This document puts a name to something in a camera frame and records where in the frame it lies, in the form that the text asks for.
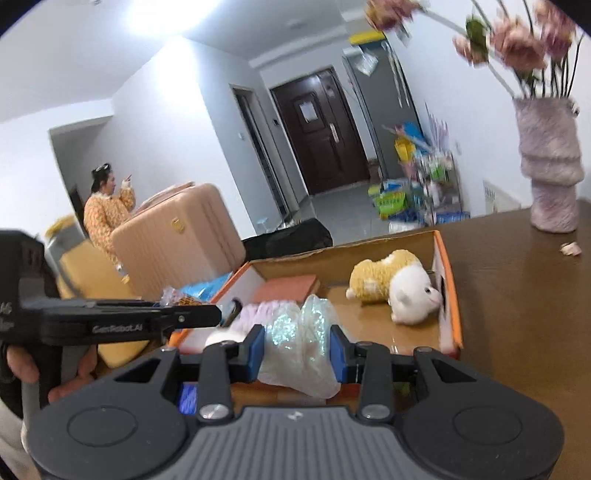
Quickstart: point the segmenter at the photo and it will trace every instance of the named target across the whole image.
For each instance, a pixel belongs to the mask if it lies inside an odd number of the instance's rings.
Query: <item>pink fuzzy vase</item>
[[[521,172],[531,178],[531,223],[551,233],[579,225],[576,184],[584,177],[576,114],[567,98],[514,100]]]

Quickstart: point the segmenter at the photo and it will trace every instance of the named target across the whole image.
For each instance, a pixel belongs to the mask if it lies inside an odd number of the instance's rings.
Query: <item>pink flower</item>
[[[390,30],[405,19],[412,19],[413,12],[421,5],[413,0],[368,0],[365,15],[372,28]]]
[[[473,50],[470,40],[466,37],[455,37],[453,44],[460,57],[467,60],[470,65],[478,66],[488,63],[488,58],[481,51]]]
[[[547,25],[542,30],[542,43],[552,60],[559,61],[569,52],[573,39],[569,33]]]
[[[534,5],[535,19],[542,25],[542,43],[552,60],[562,60],[573,44],[577,24],[562,10],[547,0]]]
[[[534,5],[535,19],[538,24],[546,27],[551,25],[556,30],[573,34],[577,24],[560,8],[548,0],[538,0]]]
[[[505,17],[497,21],[491,44],[505,65],[519,72],[530,72],[546,67],[545,46],[535,38],[519,18]]]

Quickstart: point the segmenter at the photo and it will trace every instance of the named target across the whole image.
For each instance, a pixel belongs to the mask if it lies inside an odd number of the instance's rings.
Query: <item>brown door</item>
[[[70,194],[70,201],[72,202],[72,206],[74,207],[74,211],[76,212],[76,217],[78,218],[78,221],[80,222],[80,226],[84,230],[84,233],[87,233],[86,227],[84,226],[84,205],[85,205],[85,202],[83,202],[82,198],[80,197],[80,193],[78,192],[78,187],[77,186],[74,187],[68,193]]]
[[[272,92],[311,195],[369,179],[361,139],[333,69]]]

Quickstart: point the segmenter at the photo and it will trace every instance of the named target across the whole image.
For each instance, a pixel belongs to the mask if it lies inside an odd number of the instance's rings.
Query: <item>black bag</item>
[[[243,243],[247,262],[303,254],[333,245],[330,232],[316,218],[278,232],[248,238]]]

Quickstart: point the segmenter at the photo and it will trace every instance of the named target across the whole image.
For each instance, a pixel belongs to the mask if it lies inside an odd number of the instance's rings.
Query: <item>floor tile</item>
[[[379,219],[367,190],[364,183],[316,195],[295,218],[316,217],[330,231],[335,245],[387,235],[389,222]]]

